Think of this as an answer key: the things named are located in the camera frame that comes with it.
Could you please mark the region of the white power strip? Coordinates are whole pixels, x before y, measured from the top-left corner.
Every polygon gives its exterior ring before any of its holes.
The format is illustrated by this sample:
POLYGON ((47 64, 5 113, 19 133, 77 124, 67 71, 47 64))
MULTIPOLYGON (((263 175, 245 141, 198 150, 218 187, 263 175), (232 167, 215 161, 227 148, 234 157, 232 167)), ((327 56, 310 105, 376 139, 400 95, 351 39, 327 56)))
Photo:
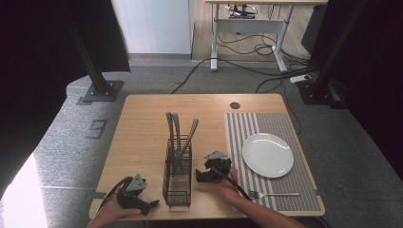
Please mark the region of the white power strip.
POLYGON ((312 80, 313 77, 311 77, 309 74, 303 74, 303 75, 298 75, 290 78, 290 83, 295 84, 298 82, 303 82, 303 81, 309 81, 312 80))

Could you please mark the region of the white round plate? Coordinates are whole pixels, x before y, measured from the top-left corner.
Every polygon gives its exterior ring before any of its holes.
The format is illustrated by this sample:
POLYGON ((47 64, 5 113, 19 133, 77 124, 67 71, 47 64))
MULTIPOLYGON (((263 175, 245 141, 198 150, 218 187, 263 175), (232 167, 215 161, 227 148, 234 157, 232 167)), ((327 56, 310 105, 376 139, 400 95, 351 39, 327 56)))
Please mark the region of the white round plate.
POLYGON ((294 165, 294 154, 288 143, 269 133, 248 137, 242 145, 242 157, 252 171, 265 178, 283 177, 294 165))

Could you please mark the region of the black curtain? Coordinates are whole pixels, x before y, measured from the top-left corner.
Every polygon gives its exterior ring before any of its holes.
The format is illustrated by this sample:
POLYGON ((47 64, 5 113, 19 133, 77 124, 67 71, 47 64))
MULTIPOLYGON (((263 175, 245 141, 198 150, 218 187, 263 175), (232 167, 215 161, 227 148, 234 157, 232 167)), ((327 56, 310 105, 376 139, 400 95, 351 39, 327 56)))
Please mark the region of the black curtain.
POLYGON ((67 85, 128 71, 112 0, 0 0, 0 199, 42 140, 67 85))
POLYGON ((346 57, 346 108, 403 180, 403 0, 368 0, 346 57))

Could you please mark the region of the black metal stand with base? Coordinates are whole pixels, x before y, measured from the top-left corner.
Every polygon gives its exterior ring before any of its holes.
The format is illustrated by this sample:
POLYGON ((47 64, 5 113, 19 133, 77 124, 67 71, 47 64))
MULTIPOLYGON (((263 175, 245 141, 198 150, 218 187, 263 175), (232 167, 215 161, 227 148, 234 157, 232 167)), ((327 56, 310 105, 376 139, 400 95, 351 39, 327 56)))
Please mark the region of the black metal stand with base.
POLYGON ((306 105, 346 108, 345 89, 337 75, 347 63, 349 39, 367 3, 368 0, 329 0, 317 35, 317 55, 310 63, 315 79, 297 83, 306 105))
POLYGON ((123 82, 106 80, 102 72, 93 65, 79 31, 75 27, 73 19, 67 10, 65 0, 58 0, 58 2, 59 9, 67 25, 69 37, 91 81, 91 86, 86 91, 86 94, 79 98, 77 105, 91 105, 95 102, 113 103, 121 90, 123 82))

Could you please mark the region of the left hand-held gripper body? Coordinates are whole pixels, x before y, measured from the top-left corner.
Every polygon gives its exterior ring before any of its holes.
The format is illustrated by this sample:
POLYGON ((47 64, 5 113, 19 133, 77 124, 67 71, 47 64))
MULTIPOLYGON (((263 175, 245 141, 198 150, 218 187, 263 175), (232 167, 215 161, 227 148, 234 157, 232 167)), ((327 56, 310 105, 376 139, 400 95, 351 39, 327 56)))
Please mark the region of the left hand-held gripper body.
POLYGON ((145 189, 145 180, 140 174, 134 177, 127 177, 124 179, 123 185, 117 194, 117 200, 120 206, 124 209, 135 208, 145 210, 147 203, 139 199, 139 195, 145 189))

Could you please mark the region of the white height-adjustable desk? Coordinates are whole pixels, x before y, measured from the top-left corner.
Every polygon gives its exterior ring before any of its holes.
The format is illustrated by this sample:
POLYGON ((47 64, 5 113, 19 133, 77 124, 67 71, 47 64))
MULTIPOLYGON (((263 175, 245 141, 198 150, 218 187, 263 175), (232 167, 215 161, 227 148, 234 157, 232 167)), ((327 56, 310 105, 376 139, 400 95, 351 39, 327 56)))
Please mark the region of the white height-adjustable desk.
POLYGON ((274 33, 278 36, 276 44, 272 47, 278 68, 286 72, 287 67, 283 61, 281 47, 287 32, 294 6, 326 5, 328 0, 204 0, 213 7, 212 30, 213 40, 210 56, 210 69, 218 69, 218 37, 220 32, 245 32, 245 33, 274 33), (285 5, 288 7, 283 20, 263 19, 220 19, 221 5, 285 5))

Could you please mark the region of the grey floor outlet cover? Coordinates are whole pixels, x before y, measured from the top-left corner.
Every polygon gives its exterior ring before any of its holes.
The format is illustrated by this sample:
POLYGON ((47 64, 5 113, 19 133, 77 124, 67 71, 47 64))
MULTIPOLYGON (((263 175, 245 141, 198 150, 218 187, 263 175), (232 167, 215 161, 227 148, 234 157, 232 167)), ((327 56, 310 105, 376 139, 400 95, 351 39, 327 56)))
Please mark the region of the grey floor outlet cover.
POLYGON ((93 120, 86 137, 92 140, 100 140, 106 129, 106 124, 107 120, 93 120))

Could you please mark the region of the person's left hand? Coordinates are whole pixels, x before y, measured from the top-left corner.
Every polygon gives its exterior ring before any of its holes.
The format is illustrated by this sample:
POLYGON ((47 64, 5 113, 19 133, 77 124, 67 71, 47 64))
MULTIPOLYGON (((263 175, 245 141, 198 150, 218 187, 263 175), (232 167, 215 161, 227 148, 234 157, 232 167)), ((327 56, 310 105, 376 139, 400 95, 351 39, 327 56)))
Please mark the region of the person's left hand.
POLYGON ((108 221, 109 224, 114 223, 118 219, 123 219, 130 216, 140 215, 141 211, 135 208, 124 209, 120 206, 117 195, 112 194, 107 200, 102 209, 93 219, 108 221))

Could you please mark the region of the black wire cutlery holder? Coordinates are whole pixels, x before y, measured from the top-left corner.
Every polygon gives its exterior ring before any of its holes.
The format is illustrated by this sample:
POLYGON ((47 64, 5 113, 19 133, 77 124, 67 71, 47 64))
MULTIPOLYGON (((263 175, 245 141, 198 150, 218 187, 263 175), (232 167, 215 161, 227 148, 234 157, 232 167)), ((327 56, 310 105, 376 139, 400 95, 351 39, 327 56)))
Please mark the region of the black wire cutlery holder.
POLYGON ((167 141, 163 174, 163 198, 168 207, 191 205, 192 145, 180 160, 176 159, 177 138, 167 141))

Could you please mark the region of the device under white desk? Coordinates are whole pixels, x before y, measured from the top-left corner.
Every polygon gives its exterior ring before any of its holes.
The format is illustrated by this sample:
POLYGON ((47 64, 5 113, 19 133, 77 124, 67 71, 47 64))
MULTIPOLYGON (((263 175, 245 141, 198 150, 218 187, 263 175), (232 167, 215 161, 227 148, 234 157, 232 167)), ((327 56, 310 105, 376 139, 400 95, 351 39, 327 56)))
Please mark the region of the device under white desk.
POLYGON ((235 19, 255 19, 258 10, 247 4, 228 4, 226 8, 229 11, 229 17, 235 19))

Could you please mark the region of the silver fork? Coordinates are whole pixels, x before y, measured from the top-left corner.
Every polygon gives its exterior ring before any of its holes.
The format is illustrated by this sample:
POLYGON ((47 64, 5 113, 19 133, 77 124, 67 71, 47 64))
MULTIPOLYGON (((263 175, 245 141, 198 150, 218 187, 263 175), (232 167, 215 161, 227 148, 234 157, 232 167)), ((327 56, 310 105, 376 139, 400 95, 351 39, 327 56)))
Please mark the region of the silver fork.
POLYGON ((262 193, 259 191, 249 190, 246 196, 251 200, 262 199, 265 197, 298 197, 299 192, 289 192, 289 193, 262 193))

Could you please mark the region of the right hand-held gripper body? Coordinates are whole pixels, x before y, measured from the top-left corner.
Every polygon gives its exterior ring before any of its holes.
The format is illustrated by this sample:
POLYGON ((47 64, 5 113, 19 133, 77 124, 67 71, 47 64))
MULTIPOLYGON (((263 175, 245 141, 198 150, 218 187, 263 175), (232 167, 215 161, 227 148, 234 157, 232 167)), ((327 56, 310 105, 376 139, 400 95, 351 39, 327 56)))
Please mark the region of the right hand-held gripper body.
POLYGON ((226 154, 216 150, 204 157, 206 162, 205 168, 209 171, 209 176, 216 179, 215 182, 228 178, 232 162, 226 154))

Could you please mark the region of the person's right hand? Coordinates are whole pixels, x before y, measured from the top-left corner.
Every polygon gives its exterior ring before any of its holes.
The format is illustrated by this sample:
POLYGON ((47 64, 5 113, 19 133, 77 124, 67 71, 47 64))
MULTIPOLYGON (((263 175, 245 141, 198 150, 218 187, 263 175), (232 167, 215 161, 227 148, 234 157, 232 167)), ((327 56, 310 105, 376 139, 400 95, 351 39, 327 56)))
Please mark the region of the person's right hand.
POLYGON ((243 198, 229 180, 222 180, 214 183, 213 186, 228 203, 236 208, 241 208, 250 203, 250 200, 243 198))

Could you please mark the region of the grey striped placemat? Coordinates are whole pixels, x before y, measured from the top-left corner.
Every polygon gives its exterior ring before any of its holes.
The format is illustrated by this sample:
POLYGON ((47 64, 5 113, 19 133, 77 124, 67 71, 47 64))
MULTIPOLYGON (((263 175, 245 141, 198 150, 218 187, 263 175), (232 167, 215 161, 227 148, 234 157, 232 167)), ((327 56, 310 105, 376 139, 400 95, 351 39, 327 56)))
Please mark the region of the grey striped placemat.
POLYGON ((227 152, 239 171, 239 185, 248 192, 289 193, 298 197, 265 197, 254 202, 288 215, 322 215, 324 206, 289 117, 283 113, 226 113, 227 152), (242 157, 244 141, 258 133, 283 139, 294 154, 294 165, 283 177, 265 178, 252 171, 242 157))

